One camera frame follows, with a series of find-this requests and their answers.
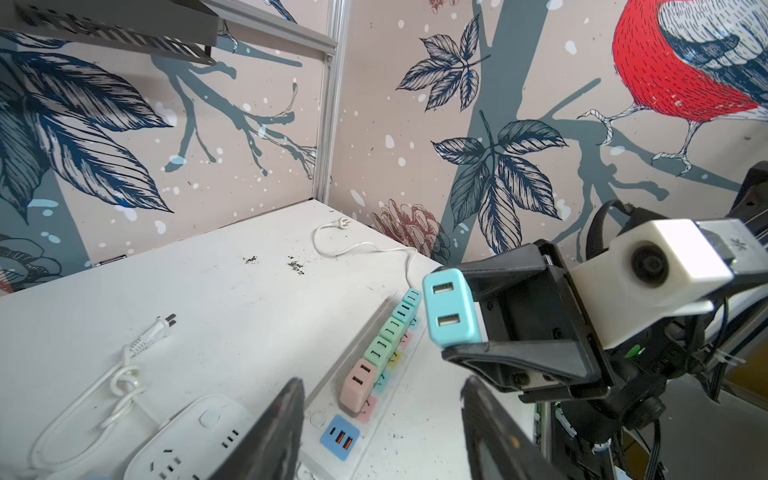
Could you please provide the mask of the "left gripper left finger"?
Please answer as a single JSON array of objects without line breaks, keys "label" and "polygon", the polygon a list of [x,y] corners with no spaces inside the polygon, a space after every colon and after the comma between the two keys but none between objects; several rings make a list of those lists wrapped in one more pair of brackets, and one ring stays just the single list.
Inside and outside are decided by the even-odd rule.
[{"label": "left gripper left finger", "polygon": [[294,479],[304,401],[303,381],[291,378],[210,479]]}]

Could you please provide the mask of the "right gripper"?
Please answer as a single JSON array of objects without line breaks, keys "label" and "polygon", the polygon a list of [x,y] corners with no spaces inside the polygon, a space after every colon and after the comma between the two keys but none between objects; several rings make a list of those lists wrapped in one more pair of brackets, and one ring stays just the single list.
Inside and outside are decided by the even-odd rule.
[{"label": "right gripper", "polygon": [[662,327],[604,349],[554,243],[537,240],[457,269],[481,304],[488,338],[448,347],[443,360],[523,402],[559,403],[573,434],[591,443],[660,419]]}]

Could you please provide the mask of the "green plug adapter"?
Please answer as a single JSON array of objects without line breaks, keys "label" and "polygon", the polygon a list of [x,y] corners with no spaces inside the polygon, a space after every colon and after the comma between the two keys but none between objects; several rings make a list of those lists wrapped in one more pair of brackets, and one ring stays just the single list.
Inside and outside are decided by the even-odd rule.
[{"label": "green plug adapter", "polygon": [[397,347],[407,330],[408,326],[405,323],[390,316],[379,330],[379,336]]},{"label": "green plug adapter", "polygon": [[365,349],[363,358],[375,366],[378,372],[383,372],[395,349],[392,342],[377,335]]}]

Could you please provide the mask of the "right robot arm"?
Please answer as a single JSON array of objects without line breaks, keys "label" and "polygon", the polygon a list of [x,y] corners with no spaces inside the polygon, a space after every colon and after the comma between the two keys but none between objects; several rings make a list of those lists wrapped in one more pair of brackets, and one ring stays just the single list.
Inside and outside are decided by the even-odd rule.
[{"label": "right robot arm", "polygon": [[424,278],[430,337],[470,372],[476,479],[612,479],[623,433],[659,426],[670,380],[718,397],[739,336],[767,321],[767,166],[722,219],[609,201],[585,253],[568,267],[539,240]]}]

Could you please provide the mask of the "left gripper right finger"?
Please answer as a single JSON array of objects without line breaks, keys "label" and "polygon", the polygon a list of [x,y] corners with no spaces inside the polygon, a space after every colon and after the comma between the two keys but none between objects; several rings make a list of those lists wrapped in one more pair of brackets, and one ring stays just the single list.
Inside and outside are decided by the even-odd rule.
[{"label": "left gripper right finger", "polygon": [[479,378],[471,376],[466,380],[461,400],[472,479],[545,480],[563,477]]}]

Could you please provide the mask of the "brown plug adapter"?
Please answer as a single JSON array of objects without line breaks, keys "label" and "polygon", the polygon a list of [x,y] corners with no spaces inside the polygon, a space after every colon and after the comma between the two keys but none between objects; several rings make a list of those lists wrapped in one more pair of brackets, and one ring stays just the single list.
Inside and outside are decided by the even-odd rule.
[{"label": "brown plug adapter", "polygon": [[352,414],[358,414],[378,379],[376,367],[365,359],[358,360],[342,383],[340,404]]}]

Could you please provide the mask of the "white square power socket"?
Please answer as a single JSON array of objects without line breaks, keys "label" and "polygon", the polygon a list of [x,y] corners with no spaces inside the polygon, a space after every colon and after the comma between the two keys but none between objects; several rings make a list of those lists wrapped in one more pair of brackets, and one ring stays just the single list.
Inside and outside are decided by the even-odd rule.
[{"label": "white square power socket", "polygon": [[253,414],[224,395],[201,397],[138,450],[123,478],[209,479],[255,423]]}]

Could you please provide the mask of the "teal plug adapter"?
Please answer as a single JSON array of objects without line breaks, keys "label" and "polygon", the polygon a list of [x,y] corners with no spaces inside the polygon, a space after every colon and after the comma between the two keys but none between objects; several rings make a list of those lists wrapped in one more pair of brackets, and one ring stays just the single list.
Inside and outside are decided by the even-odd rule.
[{"label": "teal plug adapter", "polygon": [[409,305],[410,307],[413,307],[414,309],[417,309],[421,303],[422,298],[423,295],[419,290],[410,288],[404,295],[402,302]]},{"label": "teal plug adapter", "polygon": [[414,307],[413,305],[405,301],[402,301],[394,309],[392,313],[392,317],[397,321],[401,322],[402,324],[404,324],[406,327],[409,327],[411,325],[411,322],[415,318],[416,312],[417,312],[416,307]]},{"label": "teal plug adapter", "polygon": [[426,275],[423,294],[429,335],[435,345],[446,349],[482,342],[472,292],[460,270]]}]

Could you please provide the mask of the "long white power strip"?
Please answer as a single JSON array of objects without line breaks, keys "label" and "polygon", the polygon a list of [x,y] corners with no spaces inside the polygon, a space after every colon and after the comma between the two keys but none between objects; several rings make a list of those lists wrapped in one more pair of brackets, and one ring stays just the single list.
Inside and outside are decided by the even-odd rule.
[{"label": "long white power strip", "polygon": [[426,331],[423,294],[387,297],[305,402],[297,479],[352,479]]}]

